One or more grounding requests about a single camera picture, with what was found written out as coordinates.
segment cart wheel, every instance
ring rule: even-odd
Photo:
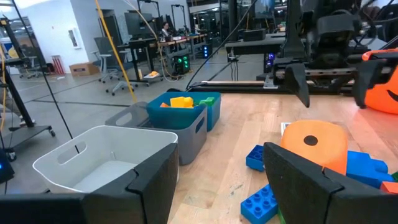
[[[54,130],[49,130],[49,133],[51,134],[51,136],[55,137],[55,131]]]
[[[15,152],[7,152],[7,159],[10,162],[14,162],[17,160],[17,154]]]

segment black dot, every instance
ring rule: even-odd
[[[315,136],[307,136],[304,138],[304,143],[309,146],[314,146],[318,144],[318,139]]]

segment orange pumpkin toy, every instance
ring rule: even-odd
[[[372,50],[363,54],[362,59],[369,60],[373,54],[389,52],[398,52],[398,49]],[[398,65],[387,83],[366,91],[365,104],[375,110],[398,114]]]
[[[338,125],[315,120],[296,121],[286,127],[280,146],[346,175],[348,141]]]

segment gray plastic bin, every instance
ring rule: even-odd
[[[194,120],[192,125],[185,129],[161,129],[153,127],[150,123],[146,108],[146,102],[138,102],[105,121],[105,125],[173,132],[178,136],[178,156],[180,165],[191,163],[206,142],[207,108],[203,107],[203,111],[196,120]]]

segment blue toy block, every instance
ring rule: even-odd
[[[348,151],[347,177],[379,189],[383,181],[394,182],[387,172],[385,162],[371,159],[367,153]]]
[[[262,161],[263,146],[254,146],[254,149],[246,156],[246,165],[258,171],[264,171],[264,163]]]
[[[269,185],[241,203],[241,214],[252,224],[264,224],[278,213],[278,203]]]

